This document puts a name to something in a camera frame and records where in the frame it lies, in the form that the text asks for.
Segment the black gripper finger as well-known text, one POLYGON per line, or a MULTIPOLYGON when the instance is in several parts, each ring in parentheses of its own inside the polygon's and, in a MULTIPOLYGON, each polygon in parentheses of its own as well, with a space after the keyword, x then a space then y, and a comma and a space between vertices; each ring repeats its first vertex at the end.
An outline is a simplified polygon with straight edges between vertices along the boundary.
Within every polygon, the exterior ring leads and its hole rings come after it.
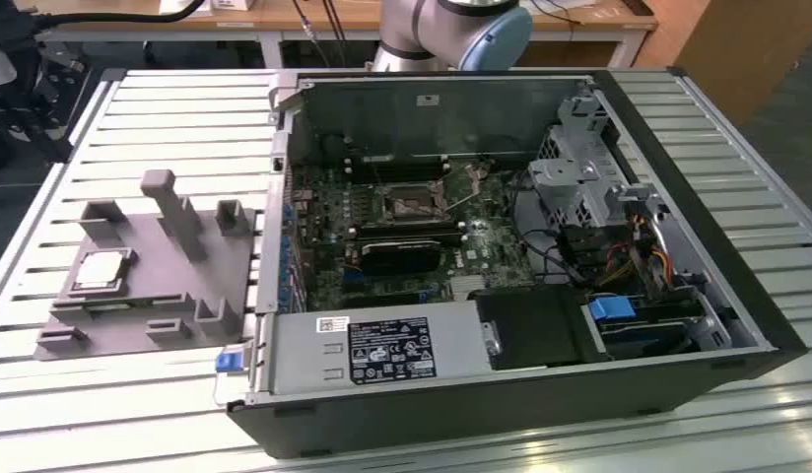
POLYGON ((30 139, 48 163, 64 163, 68 134, 92 93, 92 67, 76 43, 39 42, 32 111, 39 132, 30 139))

